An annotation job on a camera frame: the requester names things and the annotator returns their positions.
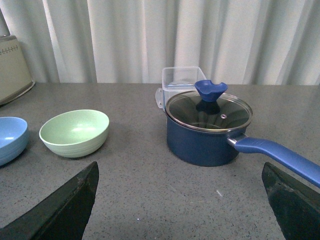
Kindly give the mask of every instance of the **bowl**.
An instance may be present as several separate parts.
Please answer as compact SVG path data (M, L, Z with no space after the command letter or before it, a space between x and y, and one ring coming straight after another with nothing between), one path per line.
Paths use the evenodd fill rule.
M79 158L99 149L108 136L109 118L103 112L81 109L62 113L39 131L43 143L55 154Z
M0 166L12 161L26 148L28 124L19 117L0 117Z

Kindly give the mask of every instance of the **beige appliance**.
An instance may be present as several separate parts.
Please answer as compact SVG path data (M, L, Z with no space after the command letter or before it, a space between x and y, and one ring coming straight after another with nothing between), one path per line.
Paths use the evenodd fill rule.
M0 37L0 105L18 98L34 84L17 38Z

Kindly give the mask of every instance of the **blue bowl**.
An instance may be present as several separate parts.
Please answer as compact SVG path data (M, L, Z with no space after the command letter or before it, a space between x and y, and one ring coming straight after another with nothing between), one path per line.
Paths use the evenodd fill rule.
M0 166L19 156L29 140L28 124L19 117L0 117Z

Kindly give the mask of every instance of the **green bowl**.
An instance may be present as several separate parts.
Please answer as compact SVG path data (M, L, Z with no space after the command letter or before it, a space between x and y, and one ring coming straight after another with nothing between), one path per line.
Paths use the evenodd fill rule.
M109 122L108 116L97 110L69 111L47 121L39 137L55 154L79 158L102 146L108 136Z

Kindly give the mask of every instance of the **blue saucepan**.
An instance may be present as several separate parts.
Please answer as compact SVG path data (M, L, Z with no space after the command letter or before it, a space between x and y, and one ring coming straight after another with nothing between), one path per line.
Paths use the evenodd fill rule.
M270 140L248 137L253 111L224 93L227 85L195 83L197 91L171 97L165 106L167 144L180 159L197 166L228 164L241 153L265 154L320 188L320 166Z

